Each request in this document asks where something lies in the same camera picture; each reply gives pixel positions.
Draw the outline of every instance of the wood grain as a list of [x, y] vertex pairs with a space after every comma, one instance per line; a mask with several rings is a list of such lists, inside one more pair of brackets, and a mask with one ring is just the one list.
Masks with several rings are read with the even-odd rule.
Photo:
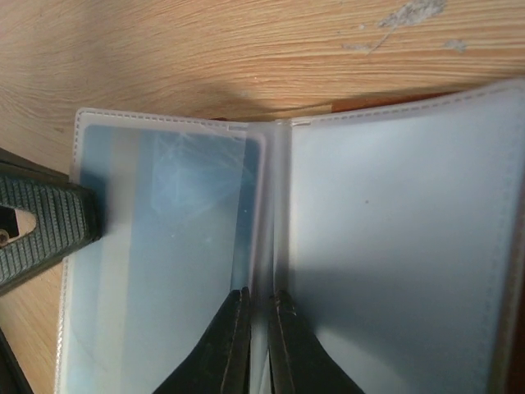
[[[67, 172], [82, 106], [268, 119], [337, 99], [428, 94], [525, 74], [523, 0], [449, 0], [384, 35], [400, 0], [0, 0], [0, 147]], [[462, 39], [465, 53], [444, 48]], [[53, 391], [61, 267], [0, 299], [36, 393]]]

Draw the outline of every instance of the stitched edge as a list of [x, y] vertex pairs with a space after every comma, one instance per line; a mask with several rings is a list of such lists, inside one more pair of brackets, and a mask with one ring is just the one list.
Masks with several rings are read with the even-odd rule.
[[[525, 97], [521, 97], [519, 100], [520, 106], [525, 107]], [[495, 306], [494, 298], [494, 288], [495, 288], [495, 281], [496, 281], [496, 269], [499, 267], [499, 261], [501, 261], [501, 253], [504, 248], [504, 244], [502, 242], [502, 233], [506, 226], [509, 225], [509, 221], [505, 220], [505, 217], [508, 216], [508, 211], [516, 208], [516, 216], [512, 219], [510, 219], [511, 222], [514, 222], [514, 228], [512, 233], [512, 243], [509, 248], [509, 257], [507, 261], [507, 267], [508, 271], [504, 276], [504, 290], [502, 294], [502, 300], [501, 300], [501, 311], [500, 311], [500, 318], [497, 322], [496, 326], [496, 337], [495, 337], [495, 343], [494, 343], [494, 349], [492, 350], [491, 357], [489, 359], [490, 362], [490, 370], [488, 371], [488, 375], [485, 376], [485, 379], [483, 379], [483, 357], [481, 353], [486, 354], [489, 350], [489, 345], [491, 344], [489, 341], [481, 340], [478, 344], [478, 350], [480, 351], [480, 355], [478, 355], [477, 360], [477, 371], [474, 375], [474, 377], [477, 377], [479, 385], [479, 388], [483, 389], [488, 386], [495, 385], [495, 388], [501, 389], [503, 388], [501, 385], [505, 383], [506, 378], [506, 370], [504, 367], [509, 367], [509, 357], [511, 356], [512, 349], [510, 349], [512, 345], [512, 339], [514, 336], [514, 329], [515, 329], [515, 320], [517, 318], [516, 313], [518, 312], [519, 307], [519, 296], [521, 292], [519, 291], [521, 289], [521, 284], [523, 280], [523, 242], [525, 241], [525, 180], [523, 177], [519, 179], [518, 184], [518, 190], [519, 190], [519, 196], [518, 196], [518, 202], [516, 204], [516, 207], [512, 206], [510, 201], [510, 189], [512, 187], [512, 184], [508, 181], [505, 181], [505, 178], [512, 179], [516, 178], [515, 174], [512, 176], [511, 172], [516, 172], [512, 169], [512, 166], [515, 162], [514, 155], [523, 148], [523, 131], [525, 130], [525, 121], [521, 120], [519, 122], [519, 125], [514, 130], [514, 135], [510, 137], [509, 146], [510, 149], [506, 152], [506, 167], [508, 168], [507, 173], [504, 174], [504, 181], [503, 181], [503, 187], [501, 190], [501, 194], [504, 196], [504, 200], [506, 200], [506, 205], [501, 209], [500, 214], [500, 228], [498, 229], [496, 237], [501, 240], [499, 244], [496, 244], [493, 255], [491, 257], [491, 272], [489, 276], [489, 283], [486, 287], [486, 302], [485, 302], [485, 311], [482, 317], [482, 332], [483, 336], [488, 336], [488, 317], [491, 312], [493, 312], [493, 309]]]
[[[80, 121], [84, 114], [99, 115], [105, 117], [120, 117], [123, 119], [135, 119], [145, 121], [159, 121], [159, 122], [171, 122], [171, 123], [183, 123], [183, 124], [195, 124], [208, 127], [216, 127], [221, 129], [228, 129], [229, 124], [223, 121], [204, 121], [194, 120], [179, 117], [164, 117], [160, 115], [146, 114], [146, 113], [128, 113], [118, 111], [103, 111], [92, 108], [80, 109], [76, 113], [75, 117], [75, 134], [73, 139], [73, 159], [70, 168], [70, 174], [73, 168], [77, 165], [78, 160], [78, 148], [79, 148], [79, 135], [80, 135]], [[64, 325], [66, 322], [66, 295], [68, 290], [68, 273], [69, 273], [70, 259], [66, 257], [62, 260], [62, 288], [60, 292], [60, 302], [58, 310], [58, 333], [57, 333], [57, 355], [55, 361], [55, 378], [53, 393], [58, 394], [60, 392], [60, 381], [62, 371], [62, 360], [63, 360], [63, 342], [64, 342]]]
[[498, 93], [504, 93], [509, 90], [516, 89], [519, 92], [523, 93], [525, 91], [525, 85], [508, 85], [508, 86], [499, 86], [491, 90], [484, 89], [483, 91], [474, 93], [474, 92], [463, 92], [463, 93], [457, 93], [457, 94], [448, 94], [446, 96], [443, 96], [442, 98], [429, 98], [428, 100], [423, 100], [416, 102], [417, 105], [409, 106], [408, 104], [395, 104], [392, 106], [387, 106], [386, 108], [389, 109], [379, 109], [379, 108], [370, 108], [370, 109], [363, 109], [363, 110], [356, 110], [352, 112], [356, 113], [350, 113], [350, 114], [337, 114], [335, 116], [322, 116], [322, 117], [300, 117], [296, 121], [292, 120], [292, 126], [310, 126], [312, 124], [321, 123], [321, 122], [327, 122], [327, 121], [345, 121], [349, 119], [357, 119], [362, 117], [379, 117], [382, 115], [390, 115], [395, 113], [404, 113], [404, 112], [414, 112], [414, 111], [422, 111], [425, 109], [430, 108], [437, 108], [437, 107], [444, 107], [449, 106], [452, 104], [458, 104], [466, 101], [470, 101], [472, 99], [479, 99], [484, 96], [489, 96], [493, 94]]

